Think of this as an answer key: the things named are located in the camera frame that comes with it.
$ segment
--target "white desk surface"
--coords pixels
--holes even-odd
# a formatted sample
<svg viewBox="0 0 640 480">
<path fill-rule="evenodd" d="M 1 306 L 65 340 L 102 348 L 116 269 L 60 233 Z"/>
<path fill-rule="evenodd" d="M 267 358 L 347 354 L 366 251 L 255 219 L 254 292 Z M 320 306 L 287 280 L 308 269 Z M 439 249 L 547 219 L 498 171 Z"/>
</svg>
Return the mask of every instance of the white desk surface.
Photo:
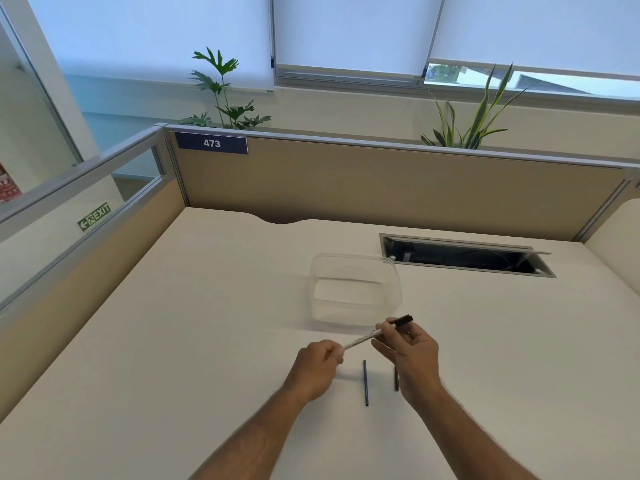
<svg viewBox="0 0 640 480">
<path fill-rule="evenodd" d="M 380 256 L 380 232 L 553 252 L 557 279 L 397 266 L 398 314 L 439 341 L 453 395 L 542 478 L 640 477 L 640 298 L 583 245 L 185 209 L 0 424 L 0 478 L 187 478 L 301 346 L 353 338 L 311 321 L 308 268 L 320 252 Z M 452 479 L 392 370 L 368 344 L 348 351 L 274 478 Z"/>
</svg>

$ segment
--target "clear plastic box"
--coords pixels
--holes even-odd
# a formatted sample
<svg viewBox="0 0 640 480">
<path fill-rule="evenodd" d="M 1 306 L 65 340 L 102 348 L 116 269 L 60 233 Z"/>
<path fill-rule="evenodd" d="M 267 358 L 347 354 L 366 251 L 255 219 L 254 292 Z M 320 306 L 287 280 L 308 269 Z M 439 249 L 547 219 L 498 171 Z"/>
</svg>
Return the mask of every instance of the clear plastic box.
<svg viewBox="0 0 640 480">
<path fill-rule="evenodd" d="M 310 270 L 311 313 L 315 320 L 373 325 L 393 316 L 402 289 L 391 259 L 316 254 Z"/>
</svg>

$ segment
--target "white pen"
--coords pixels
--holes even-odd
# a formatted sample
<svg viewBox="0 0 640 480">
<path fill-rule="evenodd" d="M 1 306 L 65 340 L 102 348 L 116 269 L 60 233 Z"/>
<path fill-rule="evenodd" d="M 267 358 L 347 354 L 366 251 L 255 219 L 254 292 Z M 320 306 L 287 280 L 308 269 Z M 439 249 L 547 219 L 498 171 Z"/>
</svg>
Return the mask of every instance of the white pen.
<svg viewBox="0 0 640 480">
<path fill-rule="evenodd" d="M 411 315 L 405 315 L 404 317 L 396 318 L 395 320 L 389 323 L 391 323 L 391 325 L 394 325 L 396 328 L 398 328 L 399 326 L 406 325 L 412 320 L 413 320 L 413 317 Z M 342 348 L 344 348 L 345 350 L 348 350 L 351 347 L 355 347 L 356 345 L 366 342 L 367 340 L 370 340 L 379 335 L 382 335 L 382 330 L 374 330 L 370 334 L 365 335 L 364 337 L 361 337 L 359 339 L 354 340 L 353 342 L 349 342 L 348 344 L 343 345 Z"/>
</svg>

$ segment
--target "dark blue pen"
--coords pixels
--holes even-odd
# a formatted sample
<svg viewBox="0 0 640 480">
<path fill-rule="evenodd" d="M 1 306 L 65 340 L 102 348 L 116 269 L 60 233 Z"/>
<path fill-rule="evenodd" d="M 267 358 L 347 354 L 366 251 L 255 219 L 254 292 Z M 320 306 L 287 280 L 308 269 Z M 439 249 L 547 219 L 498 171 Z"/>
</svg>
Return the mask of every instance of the dark blue pen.
<svg viewBox="0 0 640 480">
<path fill-rule="evenodd" d="M 369 405 L 369 384 L 367 383 L 367 361 L 362 361 L 362 368 L 364 370 L 364 405 Z"/>
</svg>

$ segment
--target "red poster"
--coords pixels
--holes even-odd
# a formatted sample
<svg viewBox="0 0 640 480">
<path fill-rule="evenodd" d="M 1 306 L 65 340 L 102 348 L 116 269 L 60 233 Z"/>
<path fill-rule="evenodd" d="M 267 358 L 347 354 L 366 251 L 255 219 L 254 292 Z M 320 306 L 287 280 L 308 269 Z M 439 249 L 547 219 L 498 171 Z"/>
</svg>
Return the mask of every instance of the red poster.
<svg viewBox="0 0 640 480">
<path fill-rule="evenodd" d="M 0 165 L 0 203 L 9 202 L 11 199 L 22 195 L 18 185 L 9 176 L 7 171 Z"/>
</svg>

